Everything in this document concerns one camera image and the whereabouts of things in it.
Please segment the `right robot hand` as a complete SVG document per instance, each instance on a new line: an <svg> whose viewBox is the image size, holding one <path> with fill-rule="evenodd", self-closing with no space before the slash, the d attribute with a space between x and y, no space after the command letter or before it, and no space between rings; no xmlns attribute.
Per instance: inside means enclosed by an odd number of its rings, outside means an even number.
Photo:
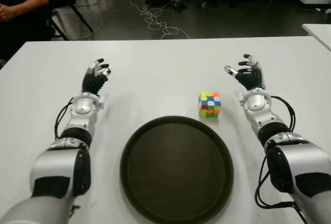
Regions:
<svg viewBox="0 0 331 224"><path fill-rule="evenodd" d="M263 71L260 63L250 54L244 54L245 61L238 63L240 69L236 70L230 66L225 66L224 70L234 77L246 90L265 90Z"/></svg>

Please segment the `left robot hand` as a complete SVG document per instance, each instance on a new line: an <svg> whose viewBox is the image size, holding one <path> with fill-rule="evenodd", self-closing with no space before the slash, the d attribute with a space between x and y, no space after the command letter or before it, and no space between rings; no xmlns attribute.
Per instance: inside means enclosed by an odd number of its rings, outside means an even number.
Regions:
<svg viewBox="0 0 331 224"><path fill-rule="evenodd" d="M107 82L111 74L109 66L109 64L104 63L103 58L99 58L92 62L84 75L81 92L98 96L100 89Z"/></svg>

